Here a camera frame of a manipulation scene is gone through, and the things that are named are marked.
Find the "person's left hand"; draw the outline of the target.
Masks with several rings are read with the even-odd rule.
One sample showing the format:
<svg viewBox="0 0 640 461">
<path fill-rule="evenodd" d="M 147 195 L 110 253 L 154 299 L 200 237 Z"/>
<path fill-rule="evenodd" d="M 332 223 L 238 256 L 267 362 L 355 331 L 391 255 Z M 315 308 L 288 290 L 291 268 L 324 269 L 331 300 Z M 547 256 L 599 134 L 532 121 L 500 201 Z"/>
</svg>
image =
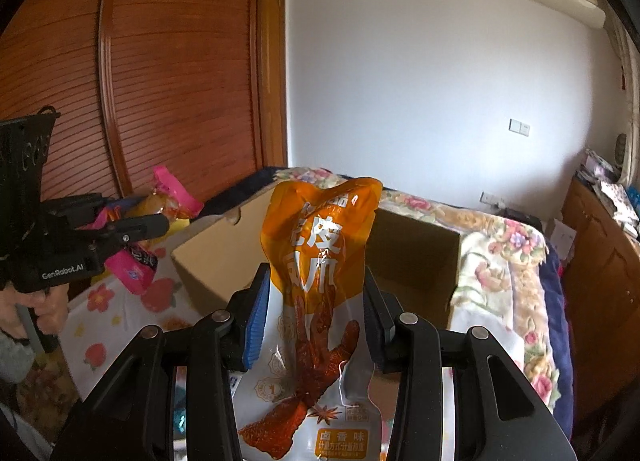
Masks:
<svg viewBox="0 0 640 461">
<path fill-rule="evenodd" d="M 35 311 L 37 327 L 43 334 L 56 335 L 64 329 L 68 316 L 68 285 L 32 293 L 20 293 L 11 283 L 6 285 L 0 294 L 1 330 L 21 340 L 26 339 L 27 333 L 17 314 L 17 306 Z"/>
</svg>

